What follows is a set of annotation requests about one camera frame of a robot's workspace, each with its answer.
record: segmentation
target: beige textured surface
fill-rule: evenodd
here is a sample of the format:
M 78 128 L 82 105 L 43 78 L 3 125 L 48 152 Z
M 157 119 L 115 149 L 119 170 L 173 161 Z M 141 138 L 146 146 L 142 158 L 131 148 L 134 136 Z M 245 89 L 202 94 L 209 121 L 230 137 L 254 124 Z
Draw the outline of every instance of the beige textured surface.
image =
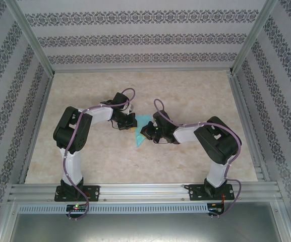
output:
M 97 105 L 127 87 L 136 90 L 133 105 L 139 115 L 153 115 L 153 100 L 160 98 L 170 118 L 179 123 L 218 116 L 243 142 L 228 177 L 257 181 L 226 72 L 214 71 L 56 74 L 26 183 L 60 182 L 62 159 L 52 134 L 67 106 Z M 110 122 L 92 126 L 82 150 L 85 183 L 203 182 L 209 168 L 210 159 L 199 142 L 159 145 L 145 140 L 136 148 L 135 133 L 114 130 Z

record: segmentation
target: patterned wallpaper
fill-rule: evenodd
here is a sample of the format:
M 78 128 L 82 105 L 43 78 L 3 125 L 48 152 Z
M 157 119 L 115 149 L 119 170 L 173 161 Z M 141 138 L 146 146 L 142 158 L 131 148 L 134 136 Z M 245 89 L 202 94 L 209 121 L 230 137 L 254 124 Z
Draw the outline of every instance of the patterned wallpaper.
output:
M 277 3 L 237 77 L 291 219 L 291 0 Z
M 17 183 L 23 171 L 48 82 L 20 27 L 0 0 L 0 215 L 9 184 Z
M 18 1 L 53 68 L 68 71 L 229 68 L 265 0 L 101 2 Z

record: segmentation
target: purple cable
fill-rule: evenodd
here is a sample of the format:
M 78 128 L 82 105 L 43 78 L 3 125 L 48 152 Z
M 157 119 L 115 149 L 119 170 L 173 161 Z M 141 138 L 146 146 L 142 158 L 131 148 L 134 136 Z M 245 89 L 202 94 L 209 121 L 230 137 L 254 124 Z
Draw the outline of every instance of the purple cable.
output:
M 71 185 L 81 194 L 83 195 L 83 197 L 86 199 L 86 204 L 87 204 L 87 208 L 85 210 L 85 212 L 78 218 L 75 218 L 75 220 L 79 220 L 79 219 L 82 219 L 84 216 L 86 216 L 87 212 L 89 211 L 89 200 L 88 200 L 88 197 L 86 196 L 86 194 L 84 194 L 84 192 L 82 190 L 80 190 L 75 184 L 74 182 L 71 180 L 71 178 L 69 177 L 69 174 L 67 173 L 67 169 L 66 169 L 66 158 L 67 158 L 67 154 L 68 154 L 68 150 L 70 149 L 72 143 L 74 142 L 74 139 L 75 139 L 75 135 L 77 133 L 77 129 L 78 129 L 78 126 L 79 126 L 79 123 L 80 123 L 80 120 L 82 118 L 82 115 L 91 110 L 91 109 L 94 109 L 94 108 L 99 108 L 99 107 L 103 107 L 103 106 L 106 106 L 106 107 L 119 107 L 119 106 L 122 106 L 122 105 L 125 105 L 125 104 L 128 104 L 129 102 L 131 102 L 134 97 L 135 97 L 135 90 L 133 88 L 126 88 L 123 90 L 122 94 L 128 90 L 132 90 L 133 91 L 133 96 L 131 99 L 128 99 L 126 102 L 124 103 L 120 103 L 120 104 L 111 104 L 111 105 L 106 105 L 106 104 L 101 104 L 101 105 L 97 105 L 97 106 L 93 106 L 93 107 L 90 107 L 90 108 L 87 108 L 85 110 L 83 110 L 80 115 L 79 115 L 79 118 L 77 120 L 77 123 L 76 123 L 76 127 L 75 127 L 75 130 L 73 132 L 73 135 L 71 136 L 70 138 L 70 141 L 69 141 L 69 144 L 68 146 L 66 147 L 66 150 L 65 150 L 65 155 L 64 155 L 64 159 L 63 159 L 63 169 L 64 169 L 64 173 L 66 174 L 67 176 L 67 179 L 68 181 L 71 183 Z M 72 219 L 72 217 L 70 217 L 70 214 L 73 210 L 69 211 L 68 213 L 68 217 L 69 219 Z
M 241 193 L 241 190 L 242 190 L 242 184 L 241 184 L 241 182 L 240 182 L 239 180 L 237 180 L 237 179 L 228 179 L 228 178 L 227 178 L 227 174 L 228 174 L 229 168 L 230 168 L 230 166 L 231 166 L 231 163 L 232 163 L 234 160 L 237 159 L 237 157 L 240 155 L 240 152 L 241 152 L 241 150 L 242 150 L 240 140 L 238 139 L 237 135 L 236 135 L 233 131 L 231 131 L 230 129 L 226 128 L 225 126 L 222 126 L 222 125 L 219 125 L 219 124 L 206 123 L 206 122 L 204 122 L 204 123 L 197 123 L 197 124 L 191 124 L 191 125 L 180 125 L 180 124 L 177 124 L 177 123 L 173 122 L 172 120 L 170 120 L 169 118 L 167 118 L 166 116 L 163 115 L 163 113 L 162 113 L 162 112 L 159 110 L 159 108 L 157 107 L 157 105 L 156 105 L 156 101 L 158 101 L 158 102 L 161 103 L 161 105 L 162 105 L 162 109 L 163 109 L 163 110 L 164 110 L 164 104 L 163 104 L 163 102 L 162 102 L 160 99 L 157 99 L 157 98 L 156 98 L 156 99 L 154 100 L 154 106 L 155 106 L 156 110 L 158 111 L 158 113 L 159 113 L 163 118 L 165 118 L 168 122 L 170 122 L 171 124 L 173 124 L 173 125 L 175 125 L 175 126 L 177 126 L 177 127 L 188 128 L 188 127 L 195 127 L 195 126 L 202 126 L 202 125 L 216 126 L 216 127 L 219 127 L 219 128 L 221 128 L 221 129 L 227 131 L 228 133 L 230 133 L 230 134 L 234 137 L 234 139 L 236 140 L 236 142 L 237 142 L 237 146 L 238 146 L 238 151 L 237 151 L 236 155 L 235 155 L 235 156 L 234 156 L 234 157 L 233 157 L 233 158 L 228 162 L 227 167 L 226 167 L 226 170 L 225 170 L 225 173 L 224 173 L 224 178 L 225 178 L 226 180 L 230 181 L 230 182 L 238 182 L 238 184 L 240 185 L 240 187 L 239 187 L 238 193 L 237 193 L 237 195 L 236 195 L 234 201 L 232 202 L 232 204 L 230 205 L 230 207 L 229 207 L 229 208 L 228 208 L 228 209 L 227 209 L 227 210 L 222 214 L 222 215 L 224 215 L 225 213 L 227 213 L 227 212 L 228 212 L 228 211 L 233 207 L 233 205 L 234 205 L 235 202 L 237 201 L 237 199 L 238 199 L 238 197 L 239 197 L 239 195 L 240 195 L 240 193 Z

